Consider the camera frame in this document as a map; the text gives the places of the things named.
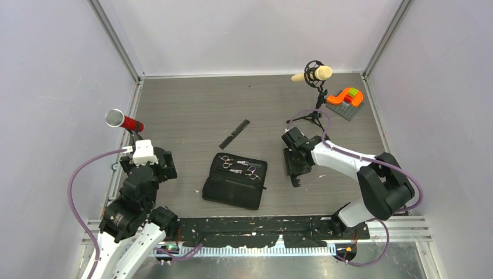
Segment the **silver scissors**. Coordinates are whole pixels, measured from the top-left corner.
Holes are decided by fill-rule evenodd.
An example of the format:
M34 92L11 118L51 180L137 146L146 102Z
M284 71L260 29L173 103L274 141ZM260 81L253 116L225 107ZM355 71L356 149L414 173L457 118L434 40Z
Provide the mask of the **silver scissors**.
M260 180L260 177L256 174L256 167L255 166L249 166L245 170L240 170L240 169L228 169L227 171L236 173L236 174L243 174L247 177L249 177L251 180Z
M240 169L240 168L250 167L248 161L235 160L230 158L228 155L219 155L219 159L223 161L222 163L223 169Z

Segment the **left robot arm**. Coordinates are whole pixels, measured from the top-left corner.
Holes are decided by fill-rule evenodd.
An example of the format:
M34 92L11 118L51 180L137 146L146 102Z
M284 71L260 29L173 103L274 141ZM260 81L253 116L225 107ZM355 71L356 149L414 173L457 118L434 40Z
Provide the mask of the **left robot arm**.
M177 215L155 205L160 183L177 178L172 153L154 147L153 154L147 159L134 151L121 157L127 178L104 210L83 278L132 278L158 243L177 236Z

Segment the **black zip tool case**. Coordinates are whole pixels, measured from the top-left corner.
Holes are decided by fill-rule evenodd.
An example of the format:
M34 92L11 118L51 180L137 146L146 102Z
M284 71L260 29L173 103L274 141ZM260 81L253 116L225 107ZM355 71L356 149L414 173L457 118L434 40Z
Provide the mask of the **black zip tool case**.
M243 174L236 174L222 168L223 161L219 155L228 155L235 160L248 161L250 166L256 167L256 174L260 180L251 180ZM266 189L265 180L267 162L253 158L245 158L230 153L215 154L210 166L209 177L202 189L202 199L225 205L249 210L258 210L263 191Z

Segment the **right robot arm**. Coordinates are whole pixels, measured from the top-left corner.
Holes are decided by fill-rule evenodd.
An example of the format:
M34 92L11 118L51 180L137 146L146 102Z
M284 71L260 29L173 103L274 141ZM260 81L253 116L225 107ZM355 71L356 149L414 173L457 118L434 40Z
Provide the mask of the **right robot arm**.
M357 225L368 220L388 220L415 197L408 176L390 153L354 152L320 136L308 138L296 127L281 138L287 146L285 165L293 187L300 186L298 177L311 172L313 166L335 170L359 184L361 198L331 216L332 231L338 238L348 238Z

